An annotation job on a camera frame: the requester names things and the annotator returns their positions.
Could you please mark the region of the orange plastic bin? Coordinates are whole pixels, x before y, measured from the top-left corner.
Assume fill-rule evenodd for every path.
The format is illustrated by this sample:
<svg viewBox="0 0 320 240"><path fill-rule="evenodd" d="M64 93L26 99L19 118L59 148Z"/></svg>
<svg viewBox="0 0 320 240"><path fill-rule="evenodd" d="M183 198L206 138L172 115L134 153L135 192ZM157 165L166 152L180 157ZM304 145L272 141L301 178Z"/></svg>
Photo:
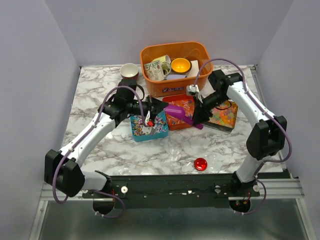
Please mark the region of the orange plastic bin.
<svg viewBox="0 0 320 240"><path fill-rule="evenodd" d="M186 87L192 85L196 79L194 76L162 81L150 79L144 69L144 65L164 55L168 55L171 60L176 58L186 58L190 61L197 60L198 68L201 69L197 80L200 90L203 89L208 76L214 70L212 63L204 65L210 59L210 56L206 47L200 42L185 41L147 46L140 52L140 63L146 88L153 97L184 94L186 93Z"/></svg>

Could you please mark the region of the teal candy tray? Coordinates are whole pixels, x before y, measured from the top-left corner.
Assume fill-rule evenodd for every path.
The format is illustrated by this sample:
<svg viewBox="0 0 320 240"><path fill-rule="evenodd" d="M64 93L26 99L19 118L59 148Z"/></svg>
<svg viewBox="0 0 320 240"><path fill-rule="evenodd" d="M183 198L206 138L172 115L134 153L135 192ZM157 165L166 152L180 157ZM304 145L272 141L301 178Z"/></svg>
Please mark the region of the teal candy tray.
<svg viewBox="0 0 320 240"><path fill-rule="evenodd" d="M165 138L169 134L169 127L164 111L155 117L154 126L152 127L144 126L142 117L139 115L131 116L130 124L132 137L135 142Z"/></svg>

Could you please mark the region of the clear plastic jar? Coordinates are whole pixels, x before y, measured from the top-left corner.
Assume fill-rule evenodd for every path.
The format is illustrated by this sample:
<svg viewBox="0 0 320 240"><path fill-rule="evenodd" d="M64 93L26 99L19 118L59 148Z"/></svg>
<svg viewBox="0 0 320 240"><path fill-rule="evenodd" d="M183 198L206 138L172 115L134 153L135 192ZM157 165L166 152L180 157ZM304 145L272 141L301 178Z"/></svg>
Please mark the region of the clear plastic jar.
<svg viewBox="0 0 320 240"><path fill-rule="evenodd" d="M179 134L172 134L168 139L168 153L173 161L178 161L183 149L183 137Z"/></svg>

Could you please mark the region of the gold tin candy tray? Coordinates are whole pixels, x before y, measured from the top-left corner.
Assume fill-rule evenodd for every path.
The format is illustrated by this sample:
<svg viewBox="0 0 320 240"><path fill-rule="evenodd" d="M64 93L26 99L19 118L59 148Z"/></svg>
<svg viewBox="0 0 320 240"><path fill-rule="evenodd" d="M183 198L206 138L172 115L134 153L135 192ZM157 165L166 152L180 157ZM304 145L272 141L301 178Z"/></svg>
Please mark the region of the gold tin candy tray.
<svg viewBox="0 0 320 240"><path fill-rule="evenodd" d="M230 133L236 125L238 106L233 101L226 101L211 110L212 117L203 123L205 127Z"/></svg>

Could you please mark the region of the purple plastic scoop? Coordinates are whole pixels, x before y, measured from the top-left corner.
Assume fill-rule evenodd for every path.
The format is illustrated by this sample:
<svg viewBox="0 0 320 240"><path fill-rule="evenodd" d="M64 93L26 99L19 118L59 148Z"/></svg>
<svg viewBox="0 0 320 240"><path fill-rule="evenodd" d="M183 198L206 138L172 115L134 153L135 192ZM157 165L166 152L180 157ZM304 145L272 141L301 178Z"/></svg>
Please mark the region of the purple plastic scoop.
<svg viewBox="0 0 320 240"><path fill-rule="evenodd" d="M186 112L185 109L181 106L177 106L177 105L172 105L169 104L165 109L164 112L178 120L183 121L184 123L190 125L191 127L195 127L199 130L203 129L203 125L202 124L196 124L194 125L194 122L192 119L188 118L186 116Z"/></svg>

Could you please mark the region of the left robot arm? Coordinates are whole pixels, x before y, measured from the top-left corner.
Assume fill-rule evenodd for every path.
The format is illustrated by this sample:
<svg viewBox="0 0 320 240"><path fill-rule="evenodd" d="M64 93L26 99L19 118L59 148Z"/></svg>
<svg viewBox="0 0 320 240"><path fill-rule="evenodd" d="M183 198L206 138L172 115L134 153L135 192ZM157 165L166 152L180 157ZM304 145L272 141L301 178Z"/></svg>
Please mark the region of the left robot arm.
<svg viewBox="0 0 320 240"><path fill-rule="evenodd" d="M132 79L122 79L107 93L94 118L78 136L60 150L47 152L44 181L52 186L57 203L66 202L58 198L57 191L66 198L74 197L82 190L94 191L101 198L110 194L111 178L100 171L83 172L84 161L98 143L129 116L140 115L142 123L149 127L169 105L151 96L140 98L136 93L137 86Z"/></svg>

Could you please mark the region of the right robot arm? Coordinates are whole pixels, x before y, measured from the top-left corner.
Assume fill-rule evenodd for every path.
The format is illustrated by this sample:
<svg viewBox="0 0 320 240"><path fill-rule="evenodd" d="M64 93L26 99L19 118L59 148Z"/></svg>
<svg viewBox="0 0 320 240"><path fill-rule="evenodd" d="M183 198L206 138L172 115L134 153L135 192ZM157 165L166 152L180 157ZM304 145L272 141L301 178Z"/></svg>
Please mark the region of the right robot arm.
<svg viewBox="0 0 320 240"><path fill-rule="evenodd" d="M187 93L195 102L193 124L207 122L213 116L214 108L232 100L252 127L245 144L247 157L235 172L237 179L230 183L230 191L241 196L247 192L247 183L254 180L263 164L273 162L272 156L284 148L287 120L284 116L274 115L252 94L241 73L226 75L222 70L215 70L208 81L214 92L207 97L200 94L197 84L187 87Z"/></svg>

